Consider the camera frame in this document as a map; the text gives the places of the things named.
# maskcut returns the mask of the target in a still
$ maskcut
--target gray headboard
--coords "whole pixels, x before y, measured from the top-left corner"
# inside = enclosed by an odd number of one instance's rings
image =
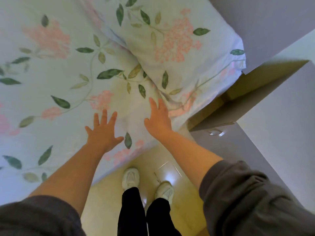
[[[249,73],[315,29],[315,0],[210,0],[241,36]]]

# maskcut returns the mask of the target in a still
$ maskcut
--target person's right hand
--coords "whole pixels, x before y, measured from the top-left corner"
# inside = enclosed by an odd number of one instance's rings
[[[150,119],[144,119],[144,126],[148,132],[157,140],[172,131],[171,119],[168,117],[168,109],[163,99],[158,100],[158,107],[152,98],[149,98],[151,105]]]

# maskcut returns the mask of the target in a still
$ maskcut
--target leaf print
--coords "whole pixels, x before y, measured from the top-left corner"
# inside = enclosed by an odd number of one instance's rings
[[[118,75],[122,70],[120,69],[109,69],[107,71],[101,72],[98,76],[97,79],[111,79],[112,77]]]
[[[143,7],[143,5],[140,5],[140,6],[137,6],[137,7],[133,7],[131,10],[132,11],[139,11],[142,7]]]
[[[19,159],[13,157],[13,156],[2,156],[10,166],[12,166],[15,169],[22,169],[22,163]]]
[[[175,95],[175,94],[178,94],[183,88],[180,88],[180,89],[176,89],[176,90],[173,90],[169,93],[169,95]]]
[[[24,180],[29,183],[36,183],[39,182],[39,177],[33,172],[27,172],[23,174]]]
[[[86,77],[85,75],[83,75],[83,74],[79,74],[79,77],[81,78],[81,79],[83,79],[84,81],[87,81],[87,82],[89,82],[90,80],[89,80],[89,78],[88,77]]]
[[[163,74],[163,79],[162,79],[162,87],[166,89],[167,84],[168,84],[168,74],[167,74],[167,71],[165,71]]]
[[[11,78],[2,78],[0,79],[0,83],[3,83],[5,85],[14,85],[14,84],[21,84],[20,82],[11,79]]]
[[[139,87],[139,92],[140,92],[141,96],[143,98],[146,98],[146,89],[141,84],[139,84],[138,87]]]
[[[42,174],[42,182],[44,182],[45,180],[47,180],[47,174],[45,172],[43,172],[43,174]]]
[[[136,67],[134,67],[134,69],[129,73],[128,79],[133,79],[134,77],[136,77],[137,74],[140,72],[140,70],[141,70],[141,65],[137,64]]]
[[[87,84],[88,84],[88,82],[78,83],[78,84],[73,85],[70,89],[79,89],[83,86],[86,86]]]
[[[53,98],[53,100],[55,101],[55,103],[57,103],[60,107],[66,108],[66,109],[69,109],[69,108],[70,108],[70,103],[68,103],[68,102],[65,101],[64,99],[58,98],[58,97],[55,97],[55,96],[52,96],[52,95],[51,95],[51,97]]]
[[[143,10],[140,10],[140,14],[143,21],[147,23],[148,25],[150,25],[150,17]]]
[[[137,0],[128,0],[128,2],[126,3],[126,7],[132,7]]]
[[[22,52],[22,53],[25,53],[25,54],[30,54],[32,53],[32,51],[30,49],[27,49],[27,48],[19,48],[19,50]]]
[[[111,49],[111,48],[104,48],[104,50],[106,51],[106,53],[107,54],[110,54],[110,55],[115,55],[116,53],[115,53],[115,51],[113,50],[113,49]]]
[[[157,36],[156,36],[154,31],[152,31],[152,33],[151,33],[151,42],[152,42],[153,45],[156,46],[156,44],[157,44]]]
[[[24,73],[26,73],[29,70],[29,68],[30,68],[30,64],[27,63],[24,67]]]
[[[99,59],[99,61],[100,61],[102,64],[105,63],[106,58],[105,58],[105,55],[104,55],[103,52],[100,52],[100,53],[99,53],[98,59]]]
[[[130,149],[132,145],[132,140],[131,140],[131,137],[129,135],[129,133],[127,132],[126,135],[125,135],[125,146]]]
[[[76,51],[79,51],[80,53],[92,53],[92,52],[94,52],[94,50],[89,48],[89,47],[77,48]]]
[[[236,50],[232,50],[230,52],[230,54],[232,54],[232,55],[243,55],[243,54],[245,54],[245,51],[240,50],[240,49],[236,49]]]
[[[121,26],[121,23],[123,22],[124,19],[124,8],[121,4],[119,4],[119,7],[116,10],[116,17],[119,25]]]
[[[138,23],[135,23],[135,24],[131,24],[133,27],[136,27],[136,28],[140,28],[140,27],[142,27],[142,25],[141,24],[138,24]]]
[[[53,146],[50,146],[44,153],[43,155],[41,155],[41,157],[38,160],[38,165],[41,166],[42,164],[44,164],[48,158],[51,155],[51,149],[53,148]]]
[[[161,12],[159,11],[155,16],[155,23],[159,24],[161,22]]]
[[[100,47],[100,39],[97,37],[97,35],[93,35],[94,43],[97,47]]]
[[[49,20],[48,20],[48,17],[46,15],[43,15],[42,16],[42,26],[43,27],[47,27],[49,24]]]
[[[128,94],[130,94],[130,91],[131,91],[131,84],[128,82],[127,83],[127,92],[128,92]]]
[[[28,125],[30,125],[33,121],[34,121],[35,117],[34,116],[29,116],[25,119],[23,119],[20,123],[19,123],[19,127],[23,128],[23,127],[27,127]]]
[[[20,58],[17,58],[16,60],[12,61],[11,63],[12,64],[19,64],[19,63],[28,61],[29,59],[30,59],[30,57],[20,57]]]
[[[206,29],[206,28],[197,28],[193,31],[193,33],[195,35],[205,35],[209,32],[210,30]]]

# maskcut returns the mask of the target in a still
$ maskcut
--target foot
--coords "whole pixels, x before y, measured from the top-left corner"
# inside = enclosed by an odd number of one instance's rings
[[[136,168],[125,170],[123,175],[123,189],[128,190],[132,187],[138,187],[140,183],[139,171]]]
[[[173,186],[170,183],[165,182],[158,187],[154,198],[166,199],[169,202],[169,204],[171,204],[173,201],[173,196],[174,196]]]

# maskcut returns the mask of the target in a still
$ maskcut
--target person's left hand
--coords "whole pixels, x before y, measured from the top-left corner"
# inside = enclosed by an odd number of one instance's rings
[[[106,152],[112,150],[115,146],[124,140],[124,137],[115,138],[114,127],[117,118],[117,112],[112,114],[111,119],[107,123],[107,110],[103,110],[103,115],[99,121],[98,114],[94,114],[94,129],[91,130],[88,126],[85,126],[85,130],[88,133],[88,141],[86,143],[93,151],[97,151],[99,154],[104,155]]]

